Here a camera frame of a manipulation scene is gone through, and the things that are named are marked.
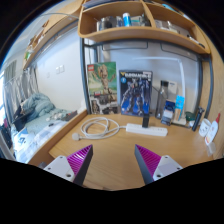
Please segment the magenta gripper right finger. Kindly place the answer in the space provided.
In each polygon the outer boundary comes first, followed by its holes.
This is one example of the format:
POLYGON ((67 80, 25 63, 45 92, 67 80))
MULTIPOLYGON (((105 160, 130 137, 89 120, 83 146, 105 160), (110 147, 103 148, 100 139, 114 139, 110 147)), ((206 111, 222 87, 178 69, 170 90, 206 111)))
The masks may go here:
POLYGON ((135 145, 135 157, 145 184, 150 184, 182 169, 170 156, 159 156, 140 145, 135 145))

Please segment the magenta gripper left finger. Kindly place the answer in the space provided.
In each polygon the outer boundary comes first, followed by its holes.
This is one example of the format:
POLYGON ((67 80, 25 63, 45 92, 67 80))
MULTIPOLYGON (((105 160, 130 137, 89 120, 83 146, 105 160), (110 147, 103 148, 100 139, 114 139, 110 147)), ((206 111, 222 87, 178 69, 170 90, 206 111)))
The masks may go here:
POLYGON ((81 186, 93 156, 93 146, 86 146, 69 156, 58 156, 44 170, 81 186))

